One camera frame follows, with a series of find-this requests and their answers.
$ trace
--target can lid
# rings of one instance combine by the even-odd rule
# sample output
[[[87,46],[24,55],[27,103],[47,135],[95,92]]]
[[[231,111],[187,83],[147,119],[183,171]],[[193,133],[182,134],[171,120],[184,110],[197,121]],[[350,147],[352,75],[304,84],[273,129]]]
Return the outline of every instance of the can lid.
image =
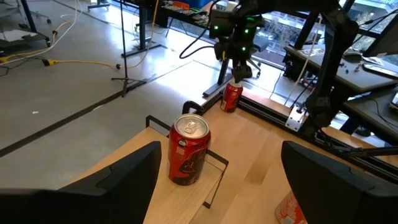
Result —
[[[198,139],[209,133],[209,124],[197,114],[183,114],[174,122],[175,129],[186,138]]]
[[[229,81],[229,84],[232,85],[233,87],[236,87],[236,88],[241,88],[241,87],[243,87],[242,81],[236,83],[236,82],[235,82],[235,78],[232,78],[231,81]]]

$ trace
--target wooden table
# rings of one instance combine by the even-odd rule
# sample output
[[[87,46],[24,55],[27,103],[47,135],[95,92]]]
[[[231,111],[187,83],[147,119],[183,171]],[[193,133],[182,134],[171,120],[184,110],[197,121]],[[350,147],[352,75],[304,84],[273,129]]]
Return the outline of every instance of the wooden table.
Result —
[[[124,156],[152,141],[160,141],[162,145],[162,162],[160,163],[159,176],[144,223],[189,223],[203,202],[207,198],[209,198],[207,201],[211,200],[212,189],[214,189],[220,180],[222,170],[206,162],[201,176],[195,184],[179,186],[173,183],[167,176],[169,139],[152,128],[143,130],[119,149],[80,175],[76,180],[82,179],[122,159]]]
[[[244,95],[281,113],[289,114],[288,108],[250,90],[245,89]],[[220,103],[216,103],[203,116],[211,129],[211,150],[229,161],[211,208],[207,209],[201,204],[211,189],[213,193],[221,171],[207,164],[201,179],[191,186],[192,189],[180,187],[168,180],[165,171],[166,157],[163,156],[158,183],[145,223],[279,224],[275,217],[275,208],[291,191],[280,159],[283,141],[294,141],[347,164],[346,161],[243,110],[225,113],[220,110]],[[325,132],[355,147],[371,147],[360,139],[333,128],[326,128]],[[163,155],[166,155],[167,138],[147,128],[79,178],[155,139],[161,141]],[[397,162],[397,159],[391,157],[384,159]]]

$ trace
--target red packaging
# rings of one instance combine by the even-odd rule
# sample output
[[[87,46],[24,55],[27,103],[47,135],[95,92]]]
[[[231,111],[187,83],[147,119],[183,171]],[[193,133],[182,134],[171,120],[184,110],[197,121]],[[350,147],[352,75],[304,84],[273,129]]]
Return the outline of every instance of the red packaging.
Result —
[[[211,134],[207,121],[196,114],[183,114],[172,125],[169,136],[169,179],[191,185],[200,176]]]
[[[232,113],[238,107],[238,101],[243,92],[242,82],[235,83],[235,79],[232,79],[226,86],[223,94],[223,100],[221,100],[221,109],[223,111]]]
[[[292,191],[281,201],[275,213],[281,224],[307,224],[303,211],[301,211]]]

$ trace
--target white cable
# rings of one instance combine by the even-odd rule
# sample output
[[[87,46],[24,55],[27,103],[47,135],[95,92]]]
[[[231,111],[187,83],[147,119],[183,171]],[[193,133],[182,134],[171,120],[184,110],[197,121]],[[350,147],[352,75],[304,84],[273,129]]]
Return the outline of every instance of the white cable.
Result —
[[[17,62],[17,61],[19,61],[19,60],[23,60],[23,59],[26,59],[26,58],[35,57],[35,56],[44,54],[44,53],[48,52],[49,50],[51,50],[53,47],[55,47],[55,45],[58,43],[58,41],[60,41],[60,40],[62,39],[62,37],[65,36],[65,34],[67,34],[67,32],[68,32],[68,31],[75,25],[75,23],[76,23],[76,20],[77,20],[77,17],[78,17],[78,16],[77,16],[77,11],[78,11],[78,10],[77,10],[77,3],[79,3],[79,6],[80,6],[80,15],[81,15],[81,12],[83,12],[83,7],[82,7],[81,4],[80,4],[80,0],[75,0],[75,19],[74,19],[72,25],[61,35],[61,37],[60,37],[57,41],[54,42],[53,45],[51,45],[49,48],[47,48],[47,49],[45,49],[45,50],[43,50],[42,52],[39,52],[39,53],[37,53],[37,54],[29,55],[29,56],[26,56],[26,57],[21,57],[21,58],[15,59],[15,60],[11,60],[11,61],[9,61],[9,62],[4,62],[4,63],[2,63],[2,64],[0,64],[0,65],[5,65],[5,64],[12,63],[12,62]]]
[[[310,53],[308,53],[308,55],[307,55],[307,59],[305,60],[303,69],[301,69],[300,75],[298,76],[297,81],[294,83],[294,86],[293,86],[293,88],[292,88],[292,91],[289,93],[289,95],[288,95],[288,97],[287,97],[287,99],[286,99],[286,101],[285,101],[285,103],[284,103],[284,106],[285,106],[286,103],[290,100],[290,97],[292,96],[293,91],[296,89],[297,84],[299,83],[299,81],[301,80],[301,77],[302,77],[303,74],[304,74],[305,67],[307,66],[307,63],[308,63],[308,61],[310,60],[310,57],[311,57],[311,54],[312,54],[312,50],[313,50],[313,46],[315,45],[315,40],[317,39],[317,34],[318,34],[318,31],[319,31],[319,27],[321,26],[321,22],[322,22],[322,18],[320,17],[320,18],[319,18],[319,22],[318,22],[317,31],[315,31],[315,35],[313,36],[313,40],[312,40],[312,45],[311,45]]]
[[[80,17],[81,14],[82,14],[82,12],[83,12],[83,7],[81,6],[80,0],[78,0],[77,2],[79,3],[79,6],[80,6],[80,14],[79,14],[79,16],[77,16],[77,17]],[[65,22],[70,22],[69,20],[64,19],[65,16],[74,16],[74,15],[73,15],[73,14],[64,14],[64,15],[61,15],[61,16],[60,16],[60,18],[61,18],[63,21],[65,21]]]

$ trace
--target red soda can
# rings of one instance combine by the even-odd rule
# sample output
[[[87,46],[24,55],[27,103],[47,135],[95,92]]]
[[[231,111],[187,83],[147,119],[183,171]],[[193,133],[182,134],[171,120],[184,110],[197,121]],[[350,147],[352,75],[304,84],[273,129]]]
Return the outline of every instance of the red soda can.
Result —
[[[235,79],[232,80],[226,85],[223,100],[221,100],[221,109],[226,112],[234,112],[238,107],[238,101],[243,92],[243,84],[242,82],[235,83]]]
[[[200,176],[210,146],[207,121],[196,114],[183,114],[175,120],[169,136],[169,179],[178,185],[191,185]]]

